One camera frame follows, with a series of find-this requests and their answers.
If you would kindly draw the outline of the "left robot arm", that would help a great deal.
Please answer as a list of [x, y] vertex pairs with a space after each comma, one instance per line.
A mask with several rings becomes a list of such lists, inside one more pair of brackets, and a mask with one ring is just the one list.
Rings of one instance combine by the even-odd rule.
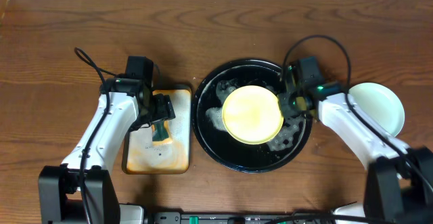
[[97, 110], [81, 140], [58, 166], [38, 179], [43, 223], [145, 223], [146, 210], [121, 204], [111, 180], [124, 137], [174, 119], [168, 95], [154, 94], [145, 79], [102, 82]]

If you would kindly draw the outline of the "green yellow sponge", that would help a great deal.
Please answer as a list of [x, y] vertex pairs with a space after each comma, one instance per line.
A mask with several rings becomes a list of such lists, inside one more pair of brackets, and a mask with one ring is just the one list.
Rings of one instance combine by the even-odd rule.
[[160, 121], [152, 125], [152, 145], [160, 146], [166, 145], [173, 142], [170, 134], [169, 126], [167, 121]]

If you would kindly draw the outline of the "black round tray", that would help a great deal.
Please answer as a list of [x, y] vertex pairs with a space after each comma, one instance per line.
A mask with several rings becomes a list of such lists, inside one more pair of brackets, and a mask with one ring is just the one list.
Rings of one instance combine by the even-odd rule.
[[265, 173], [293, 160], [306, 145], [313, 122], [301, 116], [286, 120], [279, 133], [258, 145], [242, 143], [224, 127], [222, 107], [234, 90], [255, 85], [274, 94], [282, 91], [281, 67], [267, 60], [246, 58], [215, 68], [198, 86], [192, 102], [191, 124], [205, 152], [239, 172]]

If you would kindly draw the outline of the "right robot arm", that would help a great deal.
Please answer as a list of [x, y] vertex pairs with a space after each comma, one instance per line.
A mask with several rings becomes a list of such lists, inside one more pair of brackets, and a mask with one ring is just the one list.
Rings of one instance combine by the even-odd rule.
[[432, 151], [389, 135], [337, 83], [286, 82], [279, 96], [285, 117], [317, 118], [367, 169], [364, 200], [312, 215], [333, 223], [431, 223]]

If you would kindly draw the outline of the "light blue plate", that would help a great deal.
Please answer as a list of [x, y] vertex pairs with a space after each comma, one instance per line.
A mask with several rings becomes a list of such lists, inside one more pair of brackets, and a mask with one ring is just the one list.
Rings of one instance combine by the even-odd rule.
[[362, 110], [389, 134], [397, 136], [405, 123], [405, 110], [397, 95], [377, 83], [360, 83], [349, 89]]

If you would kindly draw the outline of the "pale yellow plate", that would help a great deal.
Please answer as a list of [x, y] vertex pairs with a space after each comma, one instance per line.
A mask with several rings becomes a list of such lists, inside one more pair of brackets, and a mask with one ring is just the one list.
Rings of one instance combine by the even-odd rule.
[[240, 87], [227, 96], [222, 120], [230, 136], [248, 145], [272, 140], [284, 122], [277, 96], [256, 85]]

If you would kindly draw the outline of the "rectangular soapy water tray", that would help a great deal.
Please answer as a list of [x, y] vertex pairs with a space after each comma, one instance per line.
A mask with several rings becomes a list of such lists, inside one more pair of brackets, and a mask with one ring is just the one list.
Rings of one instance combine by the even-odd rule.
[[152, 145], [152, 127], [140, 128], [125, 136], [122, 169], [126, 174], [182, 174], [189, 167], [191, 139], [191, 89], [175, 85], [154, 94], [169, 95], [175, 118], [168, 120], [173, 142]]

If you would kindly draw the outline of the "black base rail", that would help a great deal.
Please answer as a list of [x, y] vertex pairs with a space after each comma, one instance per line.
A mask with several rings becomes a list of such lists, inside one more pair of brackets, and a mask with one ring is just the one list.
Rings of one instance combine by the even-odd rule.
[[282, 215], [262, 213], [197, 213], [197, 212], [154, 212], [147, 214], [144, 224], [262, 224], [273, 219], [297, 215], [318, 215], [318, 212], [293, 212]]

